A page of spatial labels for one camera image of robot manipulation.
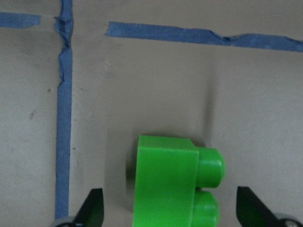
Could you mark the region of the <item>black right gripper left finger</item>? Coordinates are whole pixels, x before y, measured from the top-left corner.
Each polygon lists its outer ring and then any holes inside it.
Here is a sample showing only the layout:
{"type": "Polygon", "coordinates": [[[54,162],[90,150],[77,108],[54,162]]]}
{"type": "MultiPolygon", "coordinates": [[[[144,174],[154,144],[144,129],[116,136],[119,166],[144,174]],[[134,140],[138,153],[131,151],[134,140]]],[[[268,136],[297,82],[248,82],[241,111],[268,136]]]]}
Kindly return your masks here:
{"type": "Polygon", "coordinates": [[[101,227],[103,221],[103,190],[102,188],[91,189],[72,223],[75,227],[101,227]]]}

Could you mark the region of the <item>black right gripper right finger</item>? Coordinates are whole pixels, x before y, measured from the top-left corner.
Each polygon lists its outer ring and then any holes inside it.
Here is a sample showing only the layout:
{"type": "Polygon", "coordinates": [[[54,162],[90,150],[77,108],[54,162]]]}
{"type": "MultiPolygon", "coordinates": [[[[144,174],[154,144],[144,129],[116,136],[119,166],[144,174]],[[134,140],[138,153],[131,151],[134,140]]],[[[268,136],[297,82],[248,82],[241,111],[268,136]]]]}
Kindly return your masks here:
{"type": "Polygon", "coordinates": [[[237,188],[236,216],[242,227],[285,227],[249,187],[237,188]]]}

